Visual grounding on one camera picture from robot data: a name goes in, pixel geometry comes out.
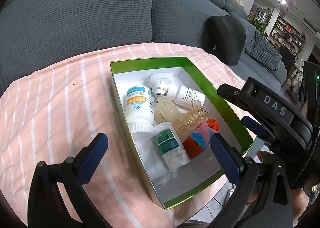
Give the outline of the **person's right hand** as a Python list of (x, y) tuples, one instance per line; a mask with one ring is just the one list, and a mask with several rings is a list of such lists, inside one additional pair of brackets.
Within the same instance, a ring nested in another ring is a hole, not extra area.
[[(277, 178), (274, 195), (276, 196), (276, 199), (274, 200), (275, 203), (287, 203), (288, 196), (282, 176)], [(259, 196), (260, 193), (258, 193), (257, 190), (254, 190), (248, 199), (247, 206), (251, 206)], [(292, 204), (293, 222), (295, 222), (308, 207), (309, 198), (302, 188), (290, 190), (290, 198)]]

